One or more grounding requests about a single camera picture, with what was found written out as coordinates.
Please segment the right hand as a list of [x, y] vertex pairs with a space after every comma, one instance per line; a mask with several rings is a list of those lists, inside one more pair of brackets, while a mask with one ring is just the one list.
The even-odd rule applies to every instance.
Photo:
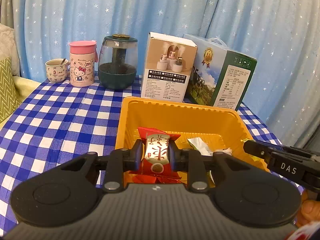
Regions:
[[309, 199], [307, 190], [302, 193], [302, 205], [297, 213], [296, 225], [300, 228], [310, 222], [320, 220], [320, 202]]

